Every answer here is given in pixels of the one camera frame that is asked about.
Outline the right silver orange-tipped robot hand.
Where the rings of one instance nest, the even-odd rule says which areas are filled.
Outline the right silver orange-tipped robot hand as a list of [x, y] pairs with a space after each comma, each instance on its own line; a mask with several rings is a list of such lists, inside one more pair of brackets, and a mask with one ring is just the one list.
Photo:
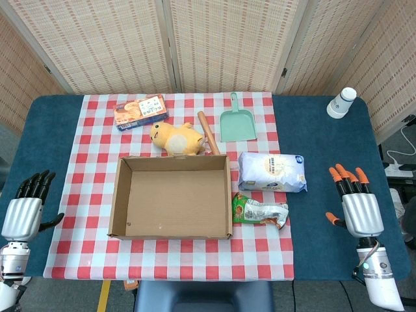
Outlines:
[[329, 168], [341, 198], [344, 218], [327, 212], [326, 218], [335, 225], [348, 230], [355, 238], [378, 237], [384, 231], [382, 216], [376, 196], [370, 191], [369, 179], [357, 167], [349, 172], [341, 164]]

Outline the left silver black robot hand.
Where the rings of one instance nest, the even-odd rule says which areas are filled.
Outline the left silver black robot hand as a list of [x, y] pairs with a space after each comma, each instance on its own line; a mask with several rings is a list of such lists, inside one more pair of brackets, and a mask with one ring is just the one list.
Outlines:
[[39, 232], [57, 226], [64, 218], [41, 222], [44, 204], [55, 173], [46, 170], [24, 180], [6, 210], [1, 236], [8, 242], [30, 242]]

